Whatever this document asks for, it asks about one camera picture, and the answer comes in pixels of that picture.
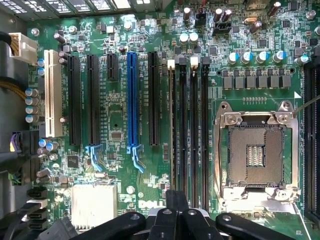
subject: capacitor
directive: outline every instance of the capacitor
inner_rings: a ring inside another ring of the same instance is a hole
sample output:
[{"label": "capacitor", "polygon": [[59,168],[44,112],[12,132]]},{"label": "capacitor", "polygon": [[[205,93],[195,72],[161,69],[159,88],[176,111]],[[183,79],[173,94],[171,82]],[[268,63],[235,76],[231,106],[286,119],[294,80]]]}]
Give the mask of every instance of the capacitor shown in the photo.
[{"label": "capacitor", "polygon": [[39,108],[37,108],[36,106],[27,106],[25,108],[25,112],[27,114],[37,114],[39,112]]},{"label": "capacitor", "polygon": [[66,39],[57,32],[53,35],[53,37],[55,40],[57,40],[61,44],[66,44],[67,42]]},{"label": "capacitor", "polygon": [[232,11],[230,9],[225,10],[224,14],[223,14],[223,16],[221,18],[221,21],[222,22],[228,21],[230,19],[230,17],[231,17],[231,14],[232,14]]},{"label": "capacitor", "polygon": [[257,63],[263,64],[268,58],[269,53],[267,53],[266,51],[262,51],[256,56],[255,60]]},{"label": "capacitor", "polygon": [[261,27],[262,27],[262,22],[261,22],[261,21],[256,21],[256,22],[250,27],[250,33],[252,33],[252,34],[256,33]]},{"label": "capacitor", "polygon": [[51,140],[49,138],[41,138],[38,142],[39,147],[44,148],[47,146],[47,144],[50,144]]},{"label": "capacitor", "polygon": [[56,141],[53,141],[51,143],[48,143],[46,146],[45,146],[45,149],[47,149],[49,152],[50,151],[54,151],[54,150],[57,150],[59,147],[59,144],[56,142]]},{"label": "capacitor", "polygon": [[186,33],[181,33],[179,40],[181,45],[186,45],[188,43],[189,36]]},{"label": "capacitor", "polygon": [[214,12],[214,17],[213,17],[213,21],[215,23],[220,21],[220,18],[222,16],[222,9],[221,8],[217,8]]},{"label": "capacitor", "polygon": [[68,28],[68,31],[70,34],[76,34],[77,33],[77,27],[76,26],[70,26]]},{"label": "capacitor", "polygon": [[238,53],[236,53],[236,52],[232,52],[232,53],[230,53],[230,55],[228,56],[228,58],[227,58],[227,62],[229,63],[229,64],[235,64],[236,62],[237,62],[237,60],[239,59],[239,55],[238,55]]},{"label": "capacitor", "polygon": [[246,51],[242,56],[241,56],[241,62],[243,64],[248,64],[250,60],[253,58],[253,55],[251,52]]},{"label": "capacitor", "polygon": [[34,124],[39,122],[39,116],[38,115],[34,115],[34,114],[28,114],[27,116],[25,116],[25,121],[28,124]]},{"label": "capacitor", "polygon": [[189,7],[185,7],[183,9],[183,20],[184,21],[189,21],[190,20],[190,15],[191,15],[191,9]]},{"label": "capacitor", "polygon": [[274,15],[276,15],[278,9],[281,8],[281,3],[276,1],[272,6],[271,8],[269,9],[269,11],[267,12],[267,15],[269,17],[272,17]]},{"label": "capacitor", "polygon": [[312,21],[313,19],[315,19],[316,15],[317,12],[315,10],[310,10],[306,12],[305,17],[307,20]]},{"label": "capacitor", "polygon": [[50,180],[50,177],[49,177],[49,176],[44,176],[44,177],[41,177],[41,178],[37,177],[37,178],[35,179],[35,182],[36,182],[37,184],[41,184],[41,183],[49,182],[49,180]]},{"label": "capacitor", "polygon": [[39,99],[36,97],[31,97],[28,96],[25,100],[24,100],[25,104],[27,104],[28,106],[36,106],[39,103]]},{"label": "capacitor", "polygon": [[283,59],[286,58],[286,52],[285,51],[277,51],[275,54],[272,56],[272,60],[278,64],[280,63]]},{"label": "capacitor", "polygon": [[43,67],[38,68],[38,75],[44,76],[45,75],[45,69]]},{"label": "capacitor", "polygon": [[44,176],[48,176],[48,175],[50,175],[49,168],[45,168],[45,169],[42,169],[42,170],[36,172],[37,178],[43,178]]},{"label": "capacitor", "polygon": [[299,65],[299,66],[302,66],[302,65],[304,65],[304,64],[306,64],[308,62],[309,62],[309,57],[306,56],[306,55],[302,55],[301,57],[298,57],[298,58],[296,58],[294,60],[294,63]]},{"label": "capacitor", "polygon": [[63,66],[68,66],[68,61],[65,60],[64,58],[59,58],[58,62]]},{"label": "capacitor", "polygon": [[66,53],[65,51],[59,51],[58,53],[59,58],[68,59],[68,56],[70,56],[69,53]]},{"label": "capacitor", "polygon": [[190,33],[189,43],[196,45],[198,43],[199,36],[196,32]]}]

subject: pcie slot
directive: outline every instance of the pcie slot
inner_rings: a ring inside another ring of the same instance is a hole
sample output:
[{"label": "pcie slot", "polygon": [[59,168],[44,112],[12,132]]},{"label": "pcie slot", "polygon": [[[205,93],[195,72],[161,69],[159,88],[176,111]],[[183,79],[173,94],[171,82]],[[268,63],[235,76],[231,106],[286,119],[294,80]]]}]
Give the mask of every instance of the pcie slot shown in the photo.
[{"label": "pcie slot", "polygon": [[190,137],[191,137],[191,206],[199,207],[198,201],[198,84],[197,70],[190,73]]},{"label": "pcie slot", "polygon": [[159,145],[159,63],[158,53],[148,53],[149,144]]},{"label": "pcie slot", "polygon": [[44,50],[44,102],[45,136],[55,138],[63,136],[62,116],[62,65],[58,62],[58,53]]},{"label": "pcie slot", "polygon": [[208,74],[209,64],[202,64],[201,70],[201,177],[202,208],[209,210],[209,169],[208,169]]},{"label": "pcie slot", "polygon": [[109,81],[119,80],[119,60],[118,56],[114,53],[106,55],[106,74]]},{"label": "pcie slot", "polygon": [[88,144],[100,144],[100,86],[99,58],[90,54],[87,61],[87,113],[88,113]]},{"label": "pcie slot", "polygon": [[127,53],[127,118],[128,147],[139,145],[139,96],[138,96],[138,59],[135,52]]},{"label": "pcie slot", "polygon": [[80,61],[77,56],[68,56],[68,110],[69,144],[81,144],[81,77]]}]

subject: white connector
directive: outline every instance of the white connector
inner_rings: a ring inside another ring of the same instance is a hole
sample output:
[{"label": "white connector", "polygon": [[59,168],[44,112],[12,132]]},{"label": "white connector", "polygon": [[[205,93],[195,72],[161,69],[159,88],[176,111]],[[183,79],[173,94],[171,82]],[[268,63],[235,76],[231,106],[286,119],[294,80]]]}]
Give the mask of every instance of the white connector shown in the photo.
[{"label": "white connector", "polygon": [[62,137],[62,65],[54,50],[44,50],[44,102],[45,136]]},{"label": "white connector", "polygon": [[11,32],[9,35],[17,40],[19,50],[18,55],[13,55],[10,50],[10,58],[36,65],[38,62],[38,43],[23,35],[21,32]]}]

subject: black pcie slot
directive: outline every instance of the black pcie slot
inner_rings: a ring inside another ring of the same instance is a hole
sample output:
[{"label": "black pcie slot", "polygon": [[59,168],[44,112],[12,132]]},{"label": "black pcie slot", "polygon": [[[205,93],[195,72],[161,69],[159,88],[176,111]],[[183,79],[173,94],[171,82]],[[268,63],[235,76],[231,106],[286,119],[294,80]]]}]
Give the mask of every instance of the black pcie slot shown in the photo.
[{"label": "black pcie slot", "polygon": [[197,72],[191,70],[190,74],[190,136],[191,136],[191,206],[192,208],[199,207],[198,201],[198,84],[197,84]]},{"label": "black pcie slot", "polygon": [[[312,61],[304,65],[304,102],[320,94],[320,48],[314,49]],[[320,119],[319,101],[304,109],[304,197],[305,216],[320,228]]]},{"label": "black pcie slot", "polygon": [[149,144],[159,145],[159,63],[158,53],[148,53]]},{"label": "black pcie slot", "polygon": [[80,60],[77,56],[68,56],[68,110],[69,144],[81,144],[81,77]]},{"label": "black pcie slot", "polygon": [[208,169],[208,74],[209,64],[202,65],[201,72],[201,176],[202,208],[209,209],[209,169]]},{"label": "black pcie slot", "polygon": [[90,54],[86,57],[87,67],[87,117],[88,144],[100,144],[100,87],[99,58]]}]

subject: pci slot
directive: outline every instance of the pci slot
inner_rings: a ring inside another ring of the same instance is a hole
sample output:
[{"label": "pci slot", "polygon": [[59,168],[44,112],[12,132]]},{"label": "pci slot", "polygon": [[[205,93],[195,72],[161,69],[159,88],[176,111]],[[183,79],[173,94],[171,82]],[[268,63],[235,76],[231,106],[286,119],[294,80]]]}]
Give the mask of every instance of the pci slot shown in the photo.
[{"label": "pci slot", "polygon": [[139,145],[138,58],[135,52],[127,53],[127,118],[128,148]]},{"label": "pci slot", "polygon": [[58,62],[58,53],[44,50],[44,102],[45,136],[56,138],[63,136],[62,116],[62,65]]},{"label": "pci slot", "polygon": [[119,60],[114,53],[106,55],[106,74],[109,81],[116,82],[119,80]]},{"label": "pci slot", "polygon": [[159,145],[159,61],[158,53],[148,53],[149,144]]},{"label": "pci slot", "polygon": [[87,113],[88,113],[88,144],[100,144],[100,86],[99,86],[99,58],[90,54],[87,62]]},{"label": "pci slot", "polygon": [[[304,65],[304,102],[320,94],[320,47],[314,48],[311,62]],[[320,102],[304,109],[304,197],[305,216],[320,228]]]},{"label": "pci slot", "polygon": [[80,61],[77,56],[68,57],[68,110],[69,110],[69,144],[81,144],[81,77]]}]

